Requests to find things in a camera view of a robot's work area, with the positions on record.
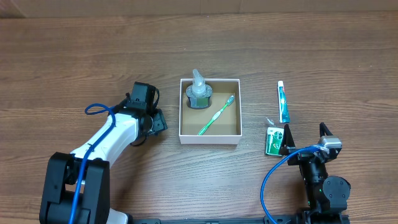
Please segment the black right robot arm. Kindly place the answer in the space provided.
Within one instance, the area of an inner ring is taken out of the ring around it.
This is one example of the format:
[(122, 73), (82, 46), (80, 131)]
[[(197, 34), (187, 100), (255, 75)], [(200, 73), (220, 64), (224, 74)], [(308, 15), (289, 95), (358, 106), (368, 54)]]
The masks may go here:
[(289, 223), (332, 224), (349, 223), (343, 211), (347, 209), (350, 183), (338, 176), (328, 175), (325, 164), (337, 158), (343, 148), (324, 123), (320, 123), (320, 139), (315, 152), (299, 152), (289, 126), (284, 126), (280, 147), (283, 156), (290, 156), (287, 164), (299, 166), (305, 184), (308, 207), (302, 208)]

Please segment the green toothbrush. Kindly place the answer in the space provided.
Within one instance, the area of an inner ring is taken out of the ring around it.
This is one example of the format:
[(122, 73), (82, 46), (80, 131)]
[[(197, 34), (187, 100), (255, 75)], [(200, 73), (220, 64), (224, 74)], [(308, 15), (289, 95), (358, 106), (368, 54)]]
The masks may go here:
[(202, 136), (206, 133), (207, 129), (220, 117), (220, 115), (222, 114), (222, 112), (230, 105), (233, 104), (235, 99), (235, 96), (231, 95), (228, 100), (226, 101), (226, 103), (224, 104), (224, 106), (217, 111), (213, 117), (210, 119), (210, 121), (203, 127), (201, 128), (201, 130), (198, 132), (198, 136)]

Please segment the clear soap pump bottle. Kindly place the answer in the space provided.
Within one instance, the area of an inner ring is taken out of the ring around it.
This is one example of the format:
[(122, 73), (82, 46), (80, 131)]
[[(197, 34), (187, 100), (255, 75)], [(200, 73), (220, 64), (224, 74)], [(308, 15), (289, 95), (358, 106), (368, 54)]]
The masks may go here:
[(188, 107), (195, 110), (206, 109), (211, 106), (212, 87), (206, 84), (205, 78), (197, 69), (193, 69), (193, 81), (185, 93)]

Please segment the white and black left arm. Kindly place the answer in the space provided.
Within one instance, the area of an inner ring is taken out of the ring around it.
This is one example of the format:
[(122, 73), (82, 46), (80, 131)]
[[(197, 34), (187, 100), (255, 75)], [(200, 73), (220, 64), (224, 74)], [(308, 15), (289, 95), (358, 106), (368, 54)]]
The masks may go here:
[(110, 169), (128, 146), (143, 145), (167, 129), (157, 108), (159, 90), (135, 82), (119, 104), (89, 105), (87, 115), (107, 113), (104, 125), (82, 146), (56, 152), (47, 164), (39, 212), (41, 223), (132, 223), (128, 213), (110, 206)]

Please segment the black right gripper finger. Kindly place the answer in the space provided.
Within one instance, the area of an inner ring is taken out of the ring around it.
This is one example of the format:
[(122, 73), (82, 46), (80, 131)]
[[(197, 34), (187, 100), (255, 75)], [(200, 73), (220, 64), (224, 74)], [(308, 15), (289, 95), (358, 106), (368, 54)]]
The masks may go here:
[(295, 143), (290, 131), (289, 125), (285, 124), (282, 142), (280, 144), (279, 154), (288, 156), (295, 151)]
[(332, 136), (332, 132), (327, 128), (324, 122), (320, 123), (320, 137)]

